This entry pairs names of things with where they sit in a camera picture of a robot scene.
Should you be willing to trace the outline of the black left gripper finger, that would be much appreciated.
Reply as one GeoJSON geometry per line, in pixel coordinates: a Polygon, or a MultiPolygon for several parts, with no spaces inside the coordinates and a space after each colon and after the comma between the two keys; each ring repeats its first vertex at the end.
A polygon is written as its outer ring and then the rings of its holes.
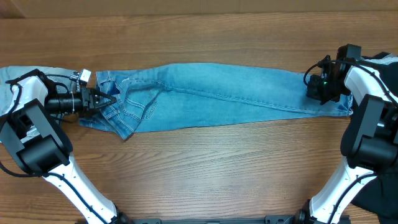
{"type": "Polygon", "coordinates": [[[115,103],[116,102],[116,98],[112,95],[103,93],[102,91],[99,91],[97,89],[93,90],[93,94],[94,94],[94,99],[96,102],[98,103],[115,103]]]}
{"type": "Polygon", "coordinates": [[[94,102],[92,105],[90,105],[90,116],[93,114],[97,114],[102,110],[103,108],[110,106],[114,104],[115,101],[107,101],[107,102],[94,102]]]}

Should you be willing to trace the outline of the medium blue jeans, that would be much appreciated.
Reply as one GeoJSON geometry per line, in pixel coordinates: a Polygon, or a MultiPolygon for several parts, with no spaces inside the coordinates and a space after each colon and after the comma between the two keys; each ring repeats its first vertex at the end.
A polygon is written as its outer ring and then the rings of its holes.
{"type": "Polygon", "coordinates": [[[321,104],[306,95],[304,79],[286,70],[217,63],[100,71],[96,88],[116,102],[80,124],[129,139],[135,133],[352,114],[352,96],[321,104]]]}

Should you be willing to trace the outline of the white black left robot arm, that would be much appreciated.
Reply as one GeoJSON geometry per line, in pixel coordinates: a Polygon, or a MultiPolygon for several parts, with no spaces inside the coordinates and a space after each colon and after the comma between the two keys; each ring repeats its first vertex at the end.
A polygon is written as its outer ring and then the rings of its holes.
{"type": "Polygon", "coordinates": [[[91,72],[73,72],[76,90],[59,93],[59,82],[34,69],[8,80],[13,94],[1,116],[1,142],[22,170],[21,178],[42,177],[58,188],[87,223],[130,223],[130,218],[90,182],[77,164],[73,146],[57,123],[60,114],[93,115],[116,98],[87,88],[91,72]]]}

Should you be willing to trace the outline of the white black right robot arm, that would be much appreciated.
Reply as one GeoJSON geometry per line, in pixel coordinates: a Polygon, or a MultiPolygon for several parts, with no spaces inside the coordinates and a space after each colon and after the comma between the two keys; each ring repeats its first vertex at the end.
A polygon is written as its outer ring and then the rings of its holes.
{"type": "Polygon", "coordinates": [[[362,57],[347,44],[319,61],[320,75],[306,73],[307,96],[325,104],[351,95],[356,107],[340,144],[342,160],[325,186],[291,223],[349,223],[343,211],[365,185],[397,166],[397,62],[376,63],[384,52],[362,57]]]}

